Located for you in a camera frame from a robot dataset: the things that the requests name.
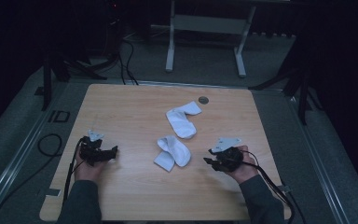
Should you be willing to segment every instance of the person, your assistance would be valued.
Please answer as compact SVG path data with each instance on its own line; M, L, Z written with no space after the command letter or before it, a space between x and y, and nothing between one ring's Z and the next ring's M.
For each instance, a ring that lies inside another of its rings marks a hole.
M247 146L240 146L239 150L242 151L243 161L255 164L255 160L247 153ZM80 165L75 169L75 183L63 205L57 223L102 223L96 183L107 162L96 162L94 166L90 166L82 162L78 154L76 162ZM272 195L254 167L242 164L235 171L226 174L239 184L248 207L251 223L284 223L281 201Z

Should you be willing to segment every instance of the dark sleeve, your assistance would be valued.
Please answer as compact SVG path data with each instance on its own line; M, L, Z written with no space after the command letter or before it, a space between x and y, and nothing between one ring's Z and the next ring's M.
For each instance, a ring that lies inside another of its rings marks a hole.
M241 183L240 188L252 224L284 223L282 202L272 195L260 175Z
M102 223L98 186L89 180L77 180L63 205L57 223Z

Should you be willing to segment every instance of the wooden table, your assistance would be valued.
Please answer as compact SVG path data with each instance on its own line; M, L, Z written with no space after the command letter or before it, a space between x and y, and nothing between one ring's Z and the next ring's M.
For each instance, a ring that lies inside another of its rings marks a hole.
M201 96L209 103L199 103ZM168 173L153 163L161 152L157 140L175 134L165 113L191 101L202 109L200 114L188 117L198 132L192 139L178 138L190 149L191 160L182 168L175 165ZM108 163L99 182L103 220L249 219L238 184L203 160L213 158L208 149L219 137L239 137L272 181L281 184L249 91L93 84L50 186L62 193L46 197L40 212L43 220L56 220L61 212L69 163L77 141L89 129L105 135L102 149L119 148L117 160Z

